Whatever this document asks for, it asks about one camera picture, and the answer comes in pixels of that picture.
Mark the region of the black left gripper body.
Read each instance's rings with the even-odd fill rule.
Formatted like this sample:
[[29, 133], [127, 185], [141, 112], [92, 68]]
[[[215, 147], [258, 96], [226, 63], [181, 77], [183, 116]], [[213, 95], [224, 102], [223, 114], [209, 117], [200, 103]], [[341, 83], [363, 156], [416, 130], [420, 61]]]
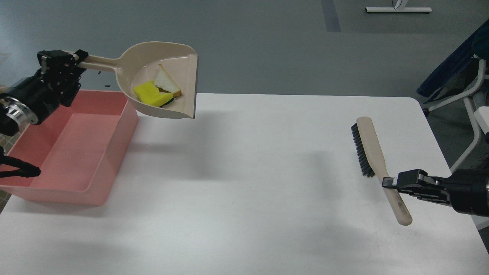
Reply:
[[40, 76], [26, 77], [1, 93], [1, 115], [16, 124], [41, 124], [60, 106], [59, 96]]

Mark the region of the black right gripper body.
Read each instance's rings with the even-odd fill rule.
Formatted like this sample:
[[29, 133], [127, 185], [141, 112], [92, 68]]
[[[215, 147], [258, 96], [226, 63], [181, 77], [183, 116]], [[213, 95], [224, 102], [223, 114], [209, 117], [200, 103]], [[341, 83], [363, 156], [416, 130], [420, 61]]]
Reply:
[[451, 207], [460, 214], [489, 217], [488, 170], [460, 169], [445, 179]]

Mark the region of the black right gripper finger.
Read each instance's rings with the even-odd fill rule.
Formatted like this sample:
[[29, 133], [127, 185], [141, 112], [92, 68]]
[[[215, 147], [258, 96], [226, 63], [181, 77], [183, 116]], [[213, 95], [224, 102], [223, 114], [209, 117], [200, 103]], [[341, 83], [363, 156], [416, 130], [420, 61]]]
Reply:
[[448, 187], [445, 186], [454, 173], [448, 177], [429, 176], [421, 169], [403, 171], [398, 176], [385, 176], [382, 187], [395, 189], [421, 201], [433, 202], [438, 205], [454, 207]]

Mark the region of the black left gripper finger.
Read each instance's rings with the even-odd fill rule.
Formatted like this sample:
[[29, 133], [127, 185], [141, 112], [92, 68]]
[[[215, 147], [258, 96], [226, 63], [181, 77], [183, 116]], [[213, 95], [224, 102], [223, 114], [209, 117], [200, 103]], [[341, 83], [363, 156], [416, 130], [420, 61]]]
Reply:
[[75, 66], [77, 58], [62, 50], [41, 51], [37, 54], [40, 79], [46, 85], [60, 85]]
[[77, 96], [81, 87], [81, 75], [86, 71], [78, 65], [88, 57], [88, 53], [82, 49], [71, 53], [73, 61], [65, 64], [66, 69], [62, 71], [62, 78], [59, 85], [59, 103], [65, 107], [70, 107]]

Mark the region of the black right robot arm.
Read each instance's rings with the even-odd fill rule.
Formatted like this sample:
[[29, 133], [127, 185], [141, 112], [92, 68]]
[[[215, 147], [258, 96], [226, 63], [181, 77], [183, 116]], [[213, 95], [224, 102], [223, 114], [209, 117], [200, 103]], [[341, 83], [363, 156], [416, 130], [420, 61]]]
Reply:
[[451, 207], [460, 214], [488, 217], [488, 168], [458, 168], [448, 177], [422, 169], [385, 176], [381, 186], [418, 200]]

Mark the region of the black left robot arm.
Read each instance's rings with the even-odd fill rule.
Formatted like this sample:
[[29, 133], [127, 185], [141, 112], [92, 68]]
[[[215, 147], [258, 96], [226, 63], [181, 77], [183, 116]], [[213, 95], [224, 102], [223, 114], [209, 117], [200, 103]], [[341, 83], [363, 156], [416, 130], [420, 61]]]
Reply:
[[70, 107], [77, 96], [88, 53], [79, 49], [41, 51], [40, 68], [1, 93], [1, 134], [14, 136], [26, 124], [39, 125], [60, 106]]

